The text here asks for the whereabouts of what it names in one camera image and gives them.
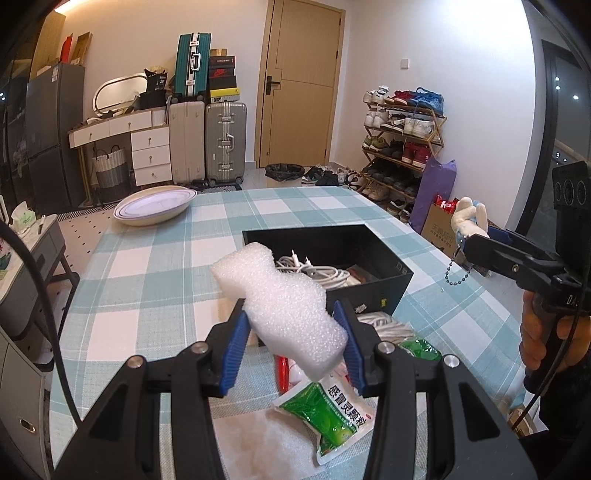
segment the green medicine packet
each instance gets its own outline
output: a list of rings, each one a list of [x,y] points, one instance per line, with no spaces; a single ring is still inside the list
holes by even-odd
[[[405,340],[400,343],[400,347],[416,358],[435,361],[441,360],[441,352],[423,338]]]
[[[374,428],[375,409],[338,375],[328,375],[319,382],[301,381],[273,405],[282,413],[302,419],[315,432],[316,459],[320,465]]]

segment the black cable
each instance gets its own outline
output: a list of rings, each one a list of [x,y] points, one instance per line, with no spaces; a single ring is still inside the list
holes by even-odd
[[[63,358],[61,357],[60,342],[57,337],[56,322],[53,317],[53,308],[49,301],[49,295],[47,295],[47,290],[45,288],[45,282],[41,276],[41,271],[37,267],[37,263],[35,262],[35,259],[33,258],[33,255],[31,255],[31,252],[27,246],[23,243],[19,236],[1,220],[0,237],[4,238],[6,243],[8,243],[14,252],[21,258],[22,263],[31,274],[33,283],[37,288],[37,294],[39,295],[41,307],[43,308],[43,313],[45,314],[47,333],[49,334],[49,341],[51,343],[51,348],[53,349],[53,358],[55,360],[57,375],[60,377],[61,389],[64,392],[66,404],[68,405],[70,414],[74,419],[74,423],[76,424],[76,427],[79,427],[82,421],[78,411],[76,410],[76,405],[74,404],[74,399],[72,398],[72,392],[70,391],[70,386],[68,385],[68,380],[66,378],[66,369],[64,367]]]
[[[558,353],[556,353],[556,357],[554,358],[554,362],[552,362],[550,369],[548,370],[544,379],[542,380],[542,383],[540,384],[538,391],[535,393],[533,398],[527,404],[525,410],[521,413],[521,415],[519,415],[516,422],[511,427],[511,429],[513,431],[515,431],[515,429],[519,426],[521,421],[530,412],[530,410],[532,409],[532,407],[534,406],[534,404],[538,400],[538,398],[541,397],[544,390],[546,390],[548,385],[550,385],[550,382],[552,382],[552,379],[556,375],[556,371],[558,370],[558,367],[560,366],[560,364],[562,363],[562,360],[564,360],[564,357],[566,356],[566,354],[569,351],[570,344],[573,341],[574,333],[576,332],[577,325],[579,324],[579,317],[580,317],[581,312],[583,310],[585,294],[587,292],[587,285],[589,283],[589,271],[590,270],[591,270],[591,237],[589,238],[588,243],[587,243],[587,252],[586,252],[585,265],[584,265],[584,270],[583,270],[583,286],[581,289],[581,298],[579,300],[579,305],[577,306],[577,311],[574,315],[573,324],[570,327],[569,335],[568,335],[568,337],[566,337],[566,340],[564,340],[562,342],[562,345],[560,345],[560,349],[558,349]]]

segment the stacked plates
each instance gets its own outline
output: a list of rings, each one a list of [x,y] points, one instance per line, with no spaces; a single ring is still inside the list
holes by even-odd
[[[183,212],[196,194],[194,190],[176,185],[142,190],[121,200],[114,217],[126,225],[155,225]]]

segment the silver suitcase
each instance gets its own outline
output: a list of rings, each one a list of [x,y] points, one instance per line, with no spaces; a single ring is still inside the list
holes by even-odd
[[[205,103],[170,106],[170,166],[175,183],[205,178]]]
[[[205,114],[206,173],[209,184],[242,183],[246,160],[246,105],[213,103]]]

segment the red sneaker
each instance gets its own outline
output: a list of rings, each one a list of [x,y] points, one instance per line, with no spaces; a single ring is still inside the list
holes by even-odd
[[[417,149],[414,152],[413,166],[424,170],[429,158],[431,158],[431,149],[426,145],[417,145]]]
[[[419,148],[419,146],[415,145],[414,143],[410,143],[410,142],[405,143],[404,144],[404,152],[402,154],[402,161],[412,165],[413,159],[415,156],[415,152],[417,151],[418,148]]]
[[[396,90],[394,95],[390,98],[386,98],[386,103],[391,103],[393,105],[408,105],[408,100],[414,98],[415,93],[416,92],[410,92],[409,90],[403,92]]]

